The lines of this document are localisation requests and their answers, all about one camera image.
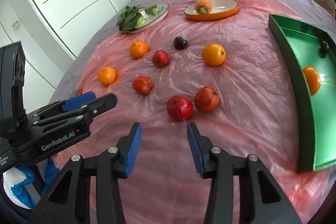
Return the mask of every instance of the orange fruit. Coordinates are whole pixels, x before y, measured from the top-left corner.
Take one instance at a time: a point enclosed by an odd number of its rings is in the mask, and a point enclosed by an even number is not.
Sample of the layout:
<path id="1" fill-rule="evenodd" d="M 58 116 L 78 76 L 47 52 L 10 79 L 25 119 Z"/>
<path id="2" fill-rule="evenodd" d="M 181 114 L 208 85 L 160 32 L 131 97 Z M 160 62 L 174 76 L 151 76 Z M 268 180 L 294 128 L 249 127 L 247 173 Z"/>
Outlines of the orange fruit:
<path id="1" fill-rule="evenodd" d="M 135 59 L 143 57 L 148 52 L 147 44 L 143 41 L 134 41 L 129 48 L 129 53 Z"/>
<path id="2" fill-rule="evenodd" d="M 313 96 L 321 87 L 320 75 L 312 66 L 304 67 L 303 73 L 306 77 L 310 94 Z"/>
<path id="3" fill-rule="evenodd" d="M 218 66 L 224 62 L 226 52 L 219 44 L 209 44 L 202 51 L 202 59 L 209 66 Z"/>
<path id="4" fill-rule="evenodd" d="M 103 85 L 109 85 L 114 82 L 116 71 L 112 67 L 104 67 L 98 73 L 98 80 Z"/>

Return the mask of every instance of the red pomegranate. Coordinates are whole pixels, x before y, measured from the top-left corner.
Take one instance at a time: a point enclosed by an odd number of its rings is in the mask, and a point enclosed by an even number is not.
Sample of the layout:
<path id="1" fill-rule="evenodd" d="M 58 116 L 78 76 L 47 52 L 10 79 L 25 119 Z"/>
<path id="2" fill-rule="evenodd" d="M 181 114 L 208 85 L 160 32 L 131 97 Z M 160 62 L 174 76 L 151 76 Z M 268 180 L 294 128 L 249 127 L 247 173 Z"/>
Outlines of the red pomegranate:
<path id="1" fill-rule="evenodd" d="M 201 88 L 195 95 L 195 107 L 202 112 L 214 110 L 219 104 L 219 94 L 213 86 Z"/>
<path id="2" fill-rule="evenodd" d="M 193 114 L 193 104 L 184 96 L 175 95 L 167 102 L 168 114 L 177 121 L 184 121 Z"/>
<path id="3" fill-rule="evenodd" d="M 133 80 L 132 87 L 138 94 L 146 95 L 151 91 L 153 82 L 149 77 L 138 76 Z"/>
<path id="4" fill-rule="evenodd" d="M 167 66 L 169 63 L 168 53 L 163 50 L 156 51 L 153 55 L 152 62 L 155 66 L 159 68 Z"/>

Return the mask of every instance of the metal screw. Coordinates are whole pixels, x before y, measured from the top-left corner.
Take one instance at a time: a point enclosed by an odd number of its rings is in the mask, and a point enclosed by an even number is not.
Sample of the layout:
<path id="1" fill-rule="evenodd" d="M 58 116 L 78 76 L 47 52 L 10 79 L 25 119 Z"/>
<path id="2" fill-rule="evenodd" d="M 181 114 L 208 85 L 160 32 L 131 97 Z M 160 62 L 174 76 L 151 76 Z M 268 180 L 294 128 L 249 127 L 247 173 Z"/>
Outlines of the metal screw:
<path id="1" fill-rule="evenodd" d="M 110 147 L 107 151 L 108 151 L 109 153 L 111 153 L 111 154 L 114 154 L 114 153 L 117 153 L 117 152 L 118 152 L 118 148 L 115 147 L 115 146 L 112 146 L 112 147 Z"/>
<path id="2" fill-rule="evenodd" d="M 249 155 L 249 160 L 250 161 L 257 161 L 258 157 L 255 154 L 251 154 L 251 155 Z"/>
<path id="3" fill-rule="evenodd" d="M 219 154 L 221 152 L 221 149 L 217 146 L 214 146 L 213 148 L 211 148 L 211 152 L 214 154 Z"/>
<path id="4" fill-rule="evenodd" d="M 71 157 L 71 160 L 72 161 L 79 161 L 81 159 L 81 156 L 80 155 L 73 155 L 72 157 Z"/>

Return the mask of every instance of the dark purple fruit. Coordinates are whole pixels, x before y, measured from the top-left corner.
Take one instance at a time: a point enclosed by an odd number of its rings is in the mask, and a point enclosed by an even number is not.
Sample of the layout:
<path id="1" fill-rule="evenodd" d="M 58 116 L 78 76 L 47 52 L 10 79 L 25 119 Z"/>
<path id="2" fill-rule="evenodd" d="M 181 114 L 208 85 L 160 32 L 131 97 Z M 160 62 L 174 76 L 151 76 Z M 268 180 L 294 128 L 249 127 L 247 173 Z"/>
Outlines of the dark purple fruit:
<path id="1" fill-rule="evenodd" d="M 182 37 L 175 37 L 174 47 L 177 50 L 184 50 L 188 46 L 188 41 Z"/>

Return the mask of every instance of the green tray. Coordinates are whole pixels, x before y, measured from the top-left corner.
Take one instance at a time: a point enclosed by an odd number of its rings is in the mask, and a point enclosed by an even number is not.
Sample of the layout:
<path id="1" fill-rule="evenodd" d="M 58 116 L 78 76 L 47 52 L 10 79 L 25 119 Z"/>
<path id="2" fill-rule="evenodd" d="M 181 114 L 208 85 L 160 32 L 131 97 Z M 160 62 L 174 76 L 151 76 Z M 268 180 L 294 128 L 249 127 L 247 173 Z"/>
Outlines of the green tray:
<path id="1" fill-rule="evenodd" d="M 269 15 L 270 27 L 289 70 L 299 119 L 298 172 L 336 164 L 336 45 L 327 32 L 307 23 Z M 320 41 L 329 44 L 323 56 Z M 302 72 L 305 66 L 320 74 L 321 88 L 310 96 Z"/>

